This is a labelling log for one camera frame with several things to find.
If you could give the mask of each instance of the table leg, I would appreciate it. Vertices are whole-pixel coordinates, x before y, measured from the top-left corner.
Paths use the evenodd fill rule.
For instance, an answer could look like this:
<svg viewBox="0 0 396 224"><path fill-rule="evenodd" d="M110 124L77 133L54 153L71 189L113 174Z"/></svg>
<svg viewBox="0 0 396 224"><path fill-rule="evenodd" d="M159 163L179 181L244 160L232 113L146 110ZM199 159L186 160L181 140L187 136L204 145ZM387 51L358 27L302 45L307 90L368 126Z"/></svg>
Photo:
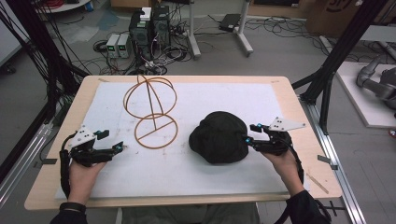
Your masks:
<svg viewBox="0 0 396 224"><path fill-rule="evenodd" d="M248 43L247 38L244 35L244 28L245 28L245 22L247 21L247 14L248 14L248 5L250 3L250 0L245 0L244 5L242 6L242 12L241 12L241 24L239 27L233 28L233 31L236 33L236 36L238 37L239 41L241 41L242 46L244 47L244 50L247 54L247 57L253 53L253 48L250 46Z"/></svg>
<svg viewBox="0 0 396 224"><path fill-rule="evenodd" d="M194 59L201 57L201 51L198 48L197 41L194 36L194 0L190 0L190 30L187 30L187 37L192 50Z"/></svg>

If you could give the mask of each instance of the white paper sheet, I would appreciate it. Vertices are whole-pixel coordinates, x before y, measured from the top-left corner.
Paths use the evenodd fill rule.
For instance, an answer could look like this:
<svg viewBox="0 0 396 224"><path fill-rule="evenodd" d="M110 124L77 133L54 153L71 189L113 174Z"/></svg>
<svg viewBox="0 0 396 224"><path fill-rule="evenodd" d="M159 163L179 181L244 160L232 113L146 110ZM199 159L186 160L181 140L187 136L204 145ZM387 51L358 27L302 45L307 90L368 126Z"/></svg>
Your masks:
<svg viewBox="0 0 396 224"><path fill-rule="evenodd" d="M99 174L93 198L287 192L272 163L252 148L240 162L212 165L189 147L190 133L214 111L236 115L247 128L249 124L268 125L275 117L282 117L271 85L174 83L177 104L168 115L177 121L178 135L171 145L161 149L141 147L134 139L138 119L122 106L125 92L133 85L101 83L84 119L93 132L110 130L110 136L96 141L94 148L111 147L120 141L127 146ZM160 84L154 86L163 107L169 107L174 102L173 92ZM130 101L137 114L149 111L145 95L147 92L139 89ZM154 134L149 139L154 143L171 135ZM248 135L268 139L264 133L248 131ZM59 189L56 198L62 197Z"/></svg>

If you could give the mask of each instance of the gray robot arm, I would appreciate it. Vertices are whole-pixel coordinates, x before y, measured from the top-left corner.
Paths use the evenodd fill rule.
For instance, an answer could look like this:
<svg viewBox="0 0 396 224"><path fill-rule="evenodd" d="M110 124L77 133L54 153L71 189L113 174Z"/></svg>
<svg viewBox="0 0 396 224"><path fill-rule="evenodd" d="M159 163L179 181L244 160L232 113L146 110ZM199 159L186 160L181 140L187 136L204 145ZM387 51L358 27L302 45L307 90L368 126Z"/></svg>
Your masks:
<svg viewBox="0 0 396 224"><path fill-rule="evenodd" d="M358 73L356 84L359 87L372 91L373 93L375 93L376 97L381 100L395 100L396 68L385 70L382 73L381 81L379 83L370 79L371 76L375 73L375 69L380 61L381 57L378 56L373 59L367 66L363 67Z"/></svg>

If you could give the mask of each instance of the black fabric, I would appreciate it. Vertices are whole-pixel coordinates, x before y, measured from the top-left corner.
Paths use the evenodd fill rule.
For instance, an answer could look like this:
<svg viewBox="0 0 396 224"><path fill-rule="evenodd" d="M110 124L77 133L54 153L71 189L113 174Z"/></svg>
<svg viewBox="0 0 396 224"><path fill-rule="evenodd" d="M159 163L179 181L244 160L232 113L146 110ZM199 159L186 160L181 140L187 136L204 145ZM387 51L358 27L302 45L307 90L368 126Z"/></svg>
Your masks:
<svg viewBox="0 0 396 224"><path fill-rule="evenodd" d="M50 224L88 224L87 216L84 213L71 210L62 210L59 212Z"/></svg>
<svg viewBox="0 0 396 224"><path fill-rule="evenodd" d="M293 224L330 224L318 210L314 198L306 191L286 200ZM75 211L60 211L50 224L87 224L85 214Z"/></svg>
<svg viewBox="0 0 396 224"><path fill-rule="evenodd" d="M209 163L231 163L248 154L243 134L248 134L244 121L231 113L216 111L201 120L190 134L189 144Z"/></svg>
<svg viewBox="0 0 396 224"><path fill-rule="evenodd" d="M317 202L303 190L286 200L293 224L329 224L330 221L318 209Z"/></svg>

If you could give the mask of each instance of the cardboard box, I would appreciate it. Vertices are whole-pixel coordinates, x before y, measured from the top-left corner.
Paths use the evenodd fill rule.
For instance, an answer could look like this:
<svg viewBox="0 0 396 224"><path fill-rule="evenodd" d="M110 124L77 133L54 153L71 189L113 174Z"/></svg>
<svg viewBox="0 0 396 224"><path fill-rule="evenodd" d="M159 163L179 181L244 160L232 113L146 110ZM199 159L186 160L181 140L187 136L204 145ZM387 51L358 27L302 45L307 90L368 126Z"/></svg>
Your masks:
<svg viewBox="0 0 396 224"><path fill-rule="evenodd" d="M306 19L306 30L312 35L340 37L358 11L357 3L358 0L316 1Z"/></svg>
<svg viewBox="0 0 396 224"><path fill-rule="evenodd" d="M161 0L110 0L112 7L154 7Z"/></svg>

